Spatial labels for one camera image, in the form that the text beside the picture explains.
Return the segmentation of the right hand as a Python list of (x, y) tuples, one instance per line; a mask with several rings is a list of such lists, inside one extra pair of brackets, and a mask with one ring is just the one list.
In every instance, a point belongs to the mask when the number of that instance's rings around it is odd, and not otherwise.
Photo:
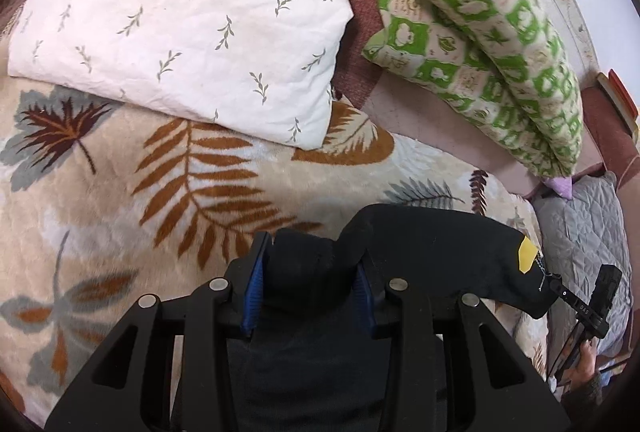
[(571, 391), (585, 386), (594, 378), (597, 371), (597, 352), (597, 338), (592, 338), (582, 342), (579, 349), (579, 360), (573, 367), (570, 367), (565, 371), (563, 378)]

